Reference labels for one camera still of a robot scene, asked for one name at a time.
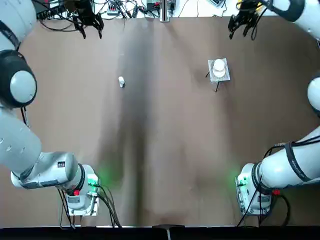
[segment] small white plate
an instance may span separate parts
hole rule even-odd
[[[226,74],[226,69],[225,68],[222,71],[217,71],[217,70],[215,70],[215,68],[213,68],[212,71],[213,71],[213,74],[217,78],[222,78]]]

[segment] green light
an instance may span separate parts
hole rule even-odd
[[[98,184],[98,177],[95,174],[88,174],[88,185],[91,186],[90,192],[97,192],[97,188],[95,186]]]
[[[239,183],[240,183],[241,185],[246,185],[246,184],[248,184],[248,180],[249,180],[249,175],[248,175],[248,174],[242,173],[242,174],[240,174],[240,175],[238,176],[238,181],[239,181]]]

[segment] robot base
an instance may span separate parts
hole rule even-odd
[[[260,193],[258,191],[256,192],[251,175],[253,166],[252,163],[246,164],[241,174],[235,178],[237,202],[243,215],[246,213],[248,207],[247,215],[266,215],[270,211],[271,195],[261,194],[260,211]]]
[[[97,184],[98,176],[89,165],[82,165],[85,172],[84,184],[78,196],[67,196],[70,216],[97,216],[99,208],[99,188],[89,183]]]
[[[90,205],[84,210],[74,210],[70,207],[68,208],[70,216],[97,216],[99,208],[99,198],[93,197],[91,199]]]

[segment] white object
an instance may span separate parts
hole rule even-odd
[[[20,175],[34,166],[41,148],[40,139],[22,121],[0,107],[0,164]]]
[[[120,76],[118,78],[118,80],[119,80],[120,88],[123,89],[126,86],[126,82],[125,82],[124,78],[122,76]]]
[[[215,60],[212,71],[217,78],[222,78],[226,74],[225,62],[222,59]]]
[[[28,71],[17,71],[11,79],[10,91],[19,103],[29,102],[36,94],[36,80]]]
[[[36,10],[31,0],[0,0],[0,20],[22,42],[36,24]],[[14,48],[0,33],[0,51],[6,49]]]
[[[312,107],[320,111],[320,77],[316,77],[309,83],[307,95]]]
[[[223,71],[225,70],[225,62],[222,59],[217,59],[214,61],[213,68],[216,71]]]
[[[317,111],[320,110],[320,77],[313,79],[308,86],[308,99],[313,108]],[[313,137],[320,136],[320,126],[314,131],[309,133],[307,136],[302,138],[300,141],[311,139]],[[257,167],[253,172],[254,164],[246,164],[241,174],[236,178],[236,191],[238,204],[242,214],[246,212],[249,207],[250,201],[253,197],[250,209],[247,214],[259,215],[260,214],[260,202],[259,202],[259,191],[255,196],[253,193],[256,191],[256,187],[253,181],[258,183],[260,179],[253,179],[254,176],[262,176],[261,183],[264,188],[267,189],[284,189],[290,186],[316,184],[320,182],[320,142],[313,143],[303,146],[295,146],[292,148],[296,164],[301,171],[310,179],[303,181],[293,170],[287,157],[285,149],[277,151],[276,153],[267,156],[258,163]],[[246,184],[239,186],[244,176],[246,177]],[[270,210],[271,195],[261,194],[261,208],[263,214],[267,214]]]
[[[208,60],[211,83],[230,81],[227,59]]]

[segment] black ring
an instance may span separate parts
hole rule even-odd
[[[82,189],[82,187],[84,186],[84,183],[85,183],[85,179],[86,179],[85,169],[84,169],[84,167],[82,166],[81,163],[78,163],[78,166],[80,167],[80,170],[81,170],[81,178],[80,178],[79,183],[77,184],[77,186],[74,189],[67,189],[65,191],[66,194],[68,194],[69,196],[74,196],[74,192],[76,190],[80,191]]]

